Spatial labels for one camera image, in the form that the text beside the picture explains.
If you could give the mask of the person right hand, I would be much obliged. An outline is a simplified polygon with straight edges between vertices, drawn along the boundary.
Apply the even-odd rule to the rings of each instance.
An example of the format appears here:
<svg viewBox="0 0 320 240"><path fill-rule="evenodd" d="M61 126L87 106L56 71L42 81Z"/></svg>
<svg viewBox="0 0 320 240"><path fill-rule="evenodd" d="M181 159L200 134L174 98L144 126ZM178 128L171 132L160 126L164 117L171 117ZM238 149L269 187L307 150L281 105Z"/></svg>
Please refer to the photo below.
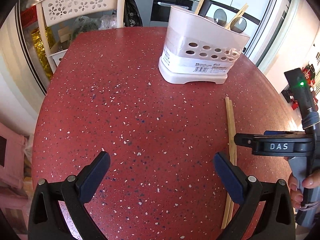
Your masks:
<svg viewBox="0 0 320 240"><path fill-rule="evenodd" d="M306 177L302 182L302 187L305 189L315 189L320 185L320 172L319 169L314 171L311 175ZM300 191L300 185L297 178L290 174L288 178L288 186L290 188L290 198L292 206L295 209L300 209L303 201L303 193Z"/></svg>

